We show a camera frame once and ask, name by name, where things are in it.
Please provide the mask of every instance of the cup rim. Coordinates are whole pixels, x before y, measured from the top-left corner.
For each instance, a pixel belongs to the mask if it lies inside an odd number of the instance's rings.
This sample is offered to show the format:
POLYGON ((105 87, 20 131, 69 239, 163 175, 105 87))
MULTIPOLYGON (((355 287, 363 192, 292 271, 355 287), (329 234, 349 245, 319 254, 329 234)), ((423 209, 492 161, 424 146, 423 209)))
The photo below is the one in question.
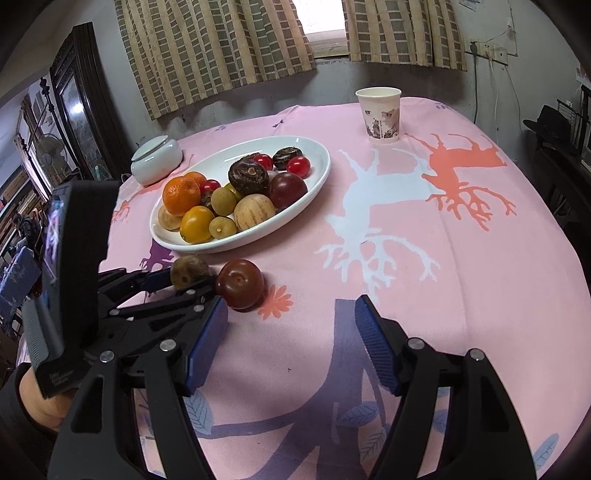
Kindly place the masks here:
POLYGON ((355 95, 358 98, 387 98, 390 96, 399 96, 402 95, 402 90, 400 90, 399 88, 396 87, 367 87, 367 88, 362 88, 361 90, 357 90, 355 92, 355 95), (386 94, 386 95, 372 95, 372 91, 376 91, 376 90, 389 90, 390 93, 386 94))

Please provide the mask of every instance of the wall socket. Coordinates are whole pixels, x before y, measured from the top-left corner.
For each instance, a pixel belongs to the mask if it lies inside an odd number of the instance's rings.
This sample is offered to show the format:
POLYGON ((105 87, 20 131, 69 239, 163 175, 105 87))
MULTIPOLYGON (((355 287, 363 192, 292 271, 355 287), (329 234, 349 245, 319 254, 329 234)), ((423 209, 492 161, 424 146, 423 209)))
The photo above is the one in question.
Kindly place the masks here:
POLYGON ((482 40, 466 40, 466 52, 472 54, 472 44, 476 47, 476 55, 487 60, 492 60, 503 65, 509 65, 507 49, 493 42, 482 40))

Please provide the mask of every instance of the dark wooden cabinet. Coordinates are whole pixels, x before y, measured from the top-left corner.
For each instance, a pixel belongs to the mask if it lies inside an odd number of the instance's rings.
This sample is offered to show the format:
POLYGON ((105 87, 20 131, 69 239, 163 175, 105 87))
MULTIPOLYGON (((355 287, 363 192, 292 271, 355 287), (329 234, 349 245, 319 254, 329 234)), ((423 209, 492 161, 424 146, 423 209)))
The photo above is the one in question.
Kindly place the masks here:
POLYGON ((65 134, 83 178, 119 180, 129 173, 132 152, 106 84, 92 23, 72 29, 49 72, 65 134))

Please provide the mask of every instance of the orange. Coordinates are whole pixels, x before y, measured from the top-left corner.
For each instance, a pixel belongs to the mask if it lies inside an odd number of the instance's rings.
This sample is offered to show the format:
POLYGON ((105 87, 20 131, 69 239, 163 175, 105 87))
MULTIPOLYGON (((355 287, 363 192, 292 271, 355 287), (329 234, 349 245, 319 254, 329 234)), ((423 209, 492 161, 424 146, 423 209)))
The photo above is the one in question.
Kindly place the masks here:
POLYGON ((181 221, 181 237, 189 244, 207 242, 212 236, 209 224, 215 218, 212 211, 204 206, 191 208, 181 221))
POLYGON ((169 180, 162 192, 162 201, 171 215, 183 216, 201 203, 199 185, 187 177, 169 180))
POLYGON ((199 186, 203 185, 203 183, 207 180, 207 178, 205 178, 205 175, 199 173, 198 171, 190 171, 189 173, 186 173, 184 176, 188 179, 195 180, 199 186))

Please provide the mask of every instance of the white paper cup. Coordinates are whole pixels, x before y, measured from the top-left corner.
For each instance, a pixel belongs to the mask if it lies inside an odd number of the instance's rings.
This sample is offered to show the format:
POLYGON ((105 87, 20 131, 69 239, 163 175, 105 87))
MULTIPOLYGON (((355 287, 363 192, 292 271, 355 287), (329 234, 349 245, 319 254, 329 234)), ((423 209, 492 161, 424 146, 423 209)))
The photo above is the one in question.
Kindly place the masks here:
POLYGON ((400 134, 400 95, 393 87, 364 88, 355 93, 372 142, 385 145, 398 141, 400 134))

